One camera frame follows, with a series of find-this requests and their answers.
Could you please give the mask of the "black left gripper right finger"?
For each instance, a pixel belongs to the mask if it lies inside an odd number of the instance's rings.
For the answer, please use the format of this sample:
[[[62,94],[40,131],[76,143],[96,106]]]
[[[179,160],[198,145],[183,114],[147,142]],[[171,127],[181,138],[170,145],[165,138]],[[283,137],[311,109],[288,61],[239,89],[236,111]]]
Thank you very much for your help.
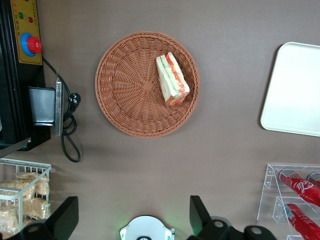
[[[188,240],[240,240],[241,233],[223,219],[212,219],[198,195],[189,200],[189,221],[193,235]]]

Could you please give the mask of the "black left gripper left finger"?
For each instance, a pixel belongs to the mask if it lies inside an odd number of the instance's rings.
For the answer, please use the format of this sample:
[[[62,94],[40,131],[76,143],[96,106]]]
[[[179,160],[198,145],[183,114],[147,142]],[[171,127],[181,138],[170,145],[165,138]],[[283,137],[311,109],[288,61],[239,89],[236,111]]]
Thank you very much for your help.
[[[79,223],[79,199],[69,196],[45,221],[28,224],[16,240],[68,240]]]

